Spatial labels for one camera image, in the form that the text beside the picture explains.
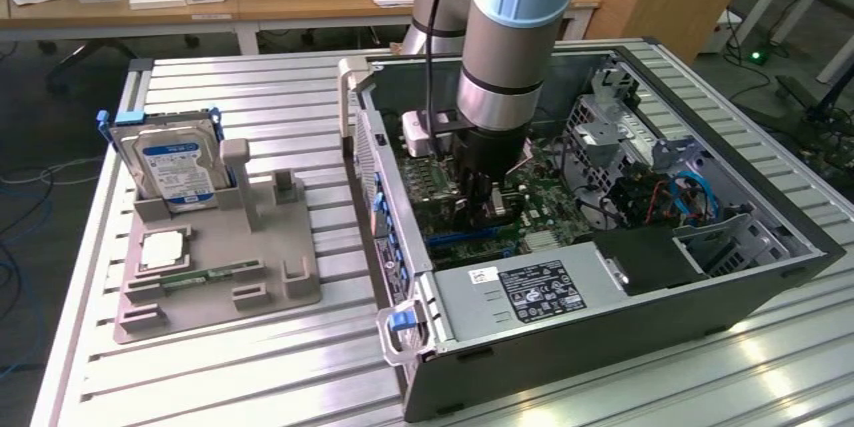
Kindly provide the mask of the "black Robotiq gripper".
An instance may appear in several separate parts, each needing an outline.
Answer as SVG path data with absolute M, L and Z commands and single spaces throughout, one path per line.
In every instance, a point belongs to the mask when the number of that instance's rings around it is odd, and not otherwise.
M 520 158 L 527 133 L 525 125 L 504 131 L 457 130 L 452 139 L 456 180 L 485 177 L 501 181 Z

